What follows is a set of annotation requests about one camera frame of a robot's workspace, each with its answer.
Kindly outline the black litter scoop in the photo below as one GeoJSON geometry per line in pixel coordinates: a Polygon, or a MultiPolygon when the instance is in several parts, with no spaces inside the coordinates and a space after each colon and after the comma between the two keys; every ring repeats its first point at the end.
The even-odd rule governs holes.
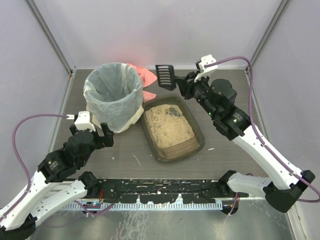
{"type": "Polygon", "coordinates": [[[168,91],[173,91],[177,87],[177,84],[185,79],[184,77],[175,75],[173,65],[157,64],[155,71],[158,86],[168,91]]]}

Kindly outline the trash bin with white liner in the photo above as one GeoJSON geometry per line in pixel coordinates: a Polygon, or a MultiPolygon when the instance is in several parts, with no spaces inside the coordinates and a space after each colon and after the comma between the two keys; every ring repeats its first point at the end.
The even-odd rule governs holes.
{"type": "Polygon", "coordinates": [[[107,123],[117,134],[134,125],[144,112],[142,80],[125,63],[112,62],[94,69],[84,82],[83,96],[93,123],[107,123]]]}

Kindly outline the dark translucent litter box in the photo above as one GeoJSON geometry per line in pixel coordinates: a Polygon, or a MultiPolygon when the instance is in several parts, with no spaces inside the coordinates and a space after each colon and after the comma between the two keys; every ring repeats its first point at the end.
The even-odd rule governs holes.
{"type": "Polygon", "coordinates": [[[205,137],[185,101],[177,94],[157,96],[143,104],[140,118],[155,158],[172,163],[198,153],[205,137]]]}

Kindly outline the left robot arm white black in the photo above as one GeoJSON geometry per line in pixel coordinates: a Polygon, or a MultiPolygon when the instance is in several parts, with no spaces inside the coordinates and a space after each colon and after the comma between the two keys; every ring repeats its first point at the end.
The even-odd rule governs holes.
{"type": "Polygon", "coordinates": [[[112,147],[114,133],[102,123],[103,135],[96,130],[78,130],[70,126],[71,137],[62,148],[50,152],[39,164],[27,185],[6,207],[0,211],[0,238],[25,240],[52,214],[70,202],[93,197],[101,190],[101,183],[90,171],[85,171],[64,190],[45,198],[54,187],[84,167],[95,150],[112,147]]]}

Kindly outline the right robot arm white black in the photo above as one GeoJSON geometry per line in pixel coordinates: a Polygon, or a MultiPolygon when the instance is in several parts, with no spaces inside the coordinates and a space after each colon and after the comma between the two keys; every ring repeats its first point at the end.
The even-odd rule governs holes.
{"type": "Polygon", "coordinates": [[[229,170],[220,179],[223,190],[264,198],[271,207],[286,213],[316,178],[311,170],[301,170],[281,155],[263,136],[250,117],[235,105],[237,92],[226,79],[208,77],[195,80],[196,74],[176,77],[180,94],[195,99],[207,112],[216,130],[247,152],[267,173],[255,177],[229,170]]]}

